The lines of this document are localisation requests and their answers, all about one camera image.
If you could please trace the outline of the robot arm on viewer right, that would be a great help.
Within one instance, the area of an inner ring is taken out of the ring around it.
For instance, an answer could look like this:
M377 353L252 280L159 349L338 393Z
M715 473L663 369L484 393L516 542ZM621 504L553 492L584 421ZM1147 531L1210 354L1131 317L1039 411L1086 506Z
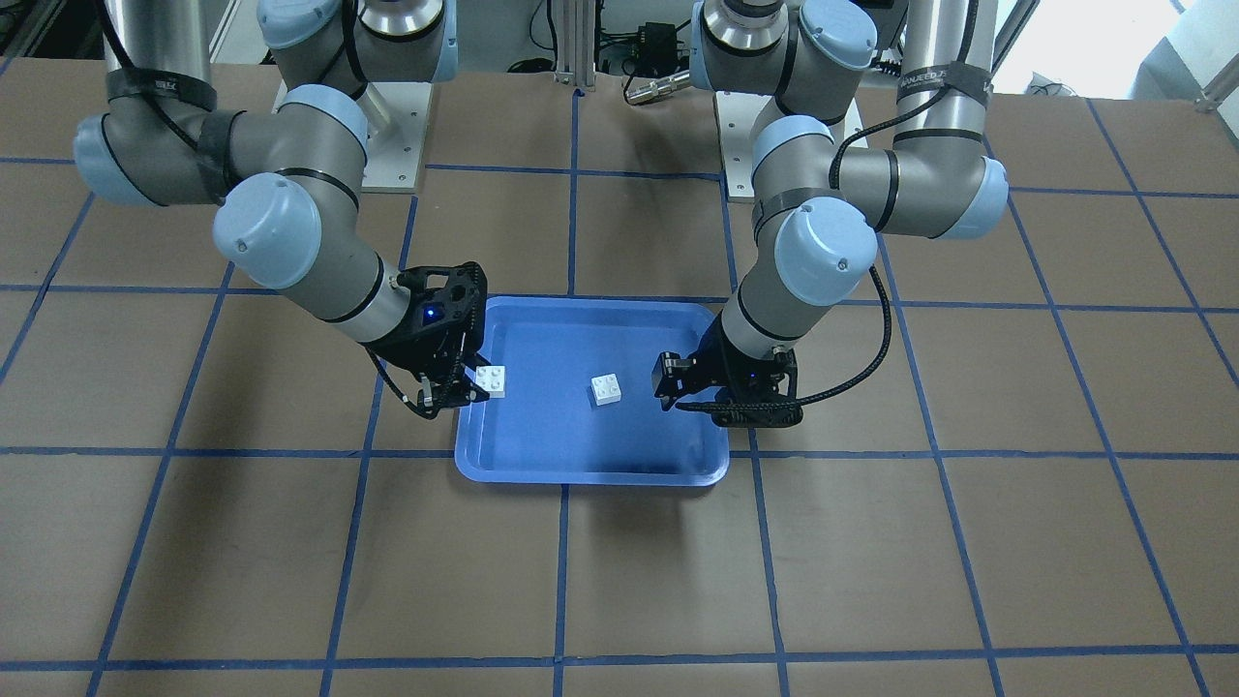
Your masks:
M996 30L992 1L911 1L895 118L839 137L878 51L852 1L701 1L690 78L703 92L763 94L752 128L758 256L700 344L662 353L662 409L724 428L786 428L847 379L800 396L794 345L861 279L878 279L878 235L974 239L1009 202L983 149Z

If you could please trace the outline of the robot arm on viewer left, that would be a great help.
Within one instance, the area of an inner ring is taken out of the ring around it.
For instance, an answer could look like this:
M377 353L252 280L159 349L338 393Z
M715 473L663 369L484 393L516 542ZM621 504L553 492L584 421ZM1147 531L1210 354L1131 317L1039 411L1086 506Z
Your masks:
M261 1L287 92L270 113L218 105L195 1L98 1L107 113L76 129L76 170L118 204L213 203L214 248L254 284L349 336L378 375L418 380L421 418L489 400L477 262L399 269L357 233L373 82L446 82L452 1Z

